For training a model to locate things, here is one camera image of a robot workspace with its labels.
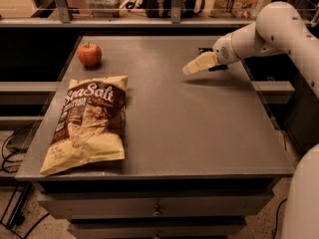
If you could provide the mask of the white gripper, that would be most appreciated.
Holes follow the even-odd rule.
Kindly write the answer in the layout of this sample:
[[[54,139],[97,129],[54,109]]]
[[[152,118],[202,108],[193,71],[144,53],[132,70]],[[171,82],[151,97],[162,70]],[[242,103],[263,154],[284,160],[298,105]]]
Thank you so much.
[[[229,65],[240,60],[232,47],[232,35],[220,37],[212,47],[213,52],[204,52],[182,68],[185,75],[208,70],[217,65]]]

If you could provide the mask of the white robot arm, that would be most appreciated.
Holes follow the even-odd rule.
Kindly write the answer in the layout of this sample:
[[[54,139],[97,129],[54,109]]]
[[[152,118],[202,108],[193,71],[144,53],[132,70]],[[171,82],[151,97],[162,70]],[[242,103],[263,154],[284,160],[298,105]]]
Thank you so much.
[[[250,57],[286,55],[297,70],[291,86],[310,100],[319,98],[319,40],[298,11],[276,1],[260,10],[255,21],[220,37],[210,52],[186,64],[186,75],[214,71]],[[281,239],[319,239],[319,144],[298,161],[287,195]]]

